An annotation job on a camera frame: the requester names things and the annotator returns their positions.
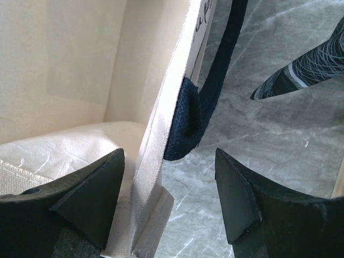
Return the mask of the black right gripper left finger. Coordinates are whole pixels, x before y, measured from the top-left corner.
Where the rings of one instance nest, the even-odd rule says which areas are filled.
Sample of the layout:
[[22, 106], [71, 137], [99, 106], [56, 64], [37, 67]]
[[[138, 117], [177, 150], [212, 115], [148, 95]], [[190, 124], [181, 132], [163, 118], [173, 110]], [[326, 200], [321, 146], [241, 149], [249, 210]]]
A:
[[119, 148], [17, 195], [1, 195], [1, 257], [92, 257], [105, 249], [123, 180]]

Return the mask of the beige canvas tote bag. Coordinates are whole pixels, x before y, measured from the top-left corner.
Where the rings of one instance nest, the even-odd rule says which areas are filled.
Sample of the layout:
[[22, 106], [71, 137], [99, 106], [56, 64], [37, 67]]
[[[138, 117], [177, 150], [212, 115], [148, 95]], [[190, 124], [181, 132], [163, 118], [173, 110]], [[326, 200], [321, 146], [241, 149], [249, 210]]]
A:
[[20, 194], [123, 149], [99, 256], [153, 257], [174, 205], [162, 163], [200, 142], [246, 1], [233, 1], [197, 87], [215, 1], [1, 1], [1, 195]]

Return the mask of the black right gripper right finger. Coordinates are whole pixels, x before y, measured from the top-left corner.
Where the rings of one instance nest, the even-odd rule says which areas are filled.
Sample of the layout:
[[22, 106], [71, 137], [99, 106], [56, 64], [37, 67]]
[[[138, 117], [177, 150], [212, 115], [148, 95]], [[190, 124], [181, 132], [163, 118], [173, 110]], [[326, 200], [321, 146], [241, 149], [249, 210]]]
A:
[[343, 198], [282, 186], [216, 150], [215, 179], [235, 257], [343, 257]]

